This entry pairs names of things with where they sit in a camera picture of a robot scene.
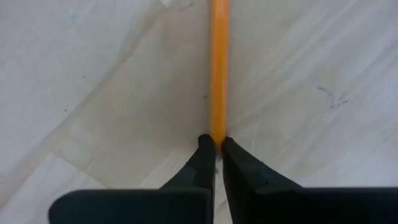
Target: dark mark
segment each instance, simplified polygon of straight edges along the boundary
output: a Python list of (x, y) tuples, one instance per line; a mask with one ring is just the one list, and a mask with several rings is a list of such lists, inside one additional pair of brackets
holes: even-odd
[(336, 97), (335, 95), (329, 91), (328, 89), (326, 89), (325, 87), (322, 86), (318, 86), (318, 90), (326, 93), (331, 100), (331, 104), (330, 104), (330, 109), (333, 109), (335, 107), (340, 107), (343, 106), (344, 104), (349, 102), (349, 99), (342, 101), (344, 98), (346, 98), (347, 94), (343, 94), (337, 101), (336, 101)]
[(226, 202), (227, 202), (227, 201), (228, 201), (227, 199), (224, 199), (223, 202), (221, 202), (220, 205), (219, 205), (218, 207), (220, 208), (220, 207), (226, 205)]

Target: orange pencil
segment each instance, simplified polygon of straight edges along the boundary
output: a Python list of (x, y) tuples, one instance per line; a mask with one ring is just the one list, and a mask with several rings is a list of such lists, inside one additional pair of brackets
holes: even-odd
[(226, 135), (228, 78), (228, 0), (211, 1), (210, 136), (216, 150)]

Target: marble floor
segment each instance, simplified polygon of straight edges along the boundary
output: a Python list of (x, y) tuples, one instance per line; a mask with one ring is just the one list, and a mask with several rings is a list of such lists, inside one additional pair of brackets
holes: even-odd
[[(398, 185), (398, 1), (230, 0), (229, 18), (229, 136), (302, 186)], [(157, 188), (207, 131), (208, 0), (4, 0), (0, 30), (0, 223)], [(231, 223), (221, 173), (215, 201)]]

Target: yellow pencil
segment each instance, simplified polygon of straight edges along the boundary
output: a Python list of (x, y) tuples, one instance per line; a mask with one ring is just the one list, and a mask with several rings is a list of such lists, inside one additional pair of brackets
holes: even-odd
[(216, 150), (226, 135), (228, 78), (228, 0), (211, 1), (210, 136)]

